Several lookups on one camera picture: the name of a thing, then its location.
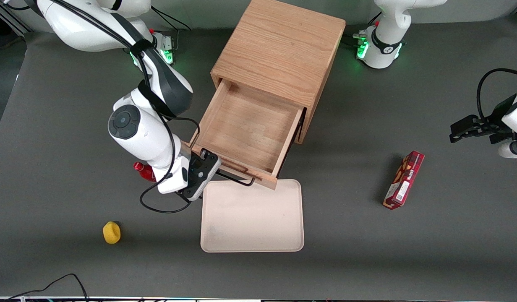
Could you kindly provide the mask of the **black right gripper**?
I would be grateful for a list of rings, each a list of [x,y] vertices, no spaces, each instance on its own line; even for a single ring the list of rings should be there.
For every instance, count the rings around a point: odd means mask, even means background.
[[[201,149],[200,154],[191,153],[189,169],[186,171],[188,184],[177,191],[177,195],[188,201],[200,199],[207,183],[212,180],[221,163],[218,155],[205,148]]]

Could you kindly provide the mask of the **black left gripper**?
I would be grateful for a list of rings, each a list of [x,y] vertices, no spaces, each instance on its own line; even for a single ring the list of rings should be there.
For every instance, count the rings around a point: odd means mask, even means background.
[[[450,143],[456,143],[471,136],[489,136],[489,141],[492,145],[501,143],[504,140],[515,139],[515,134],[507,126],[501,128],[497,124],[485,122],[478,117],[465,117],[450,125]]]

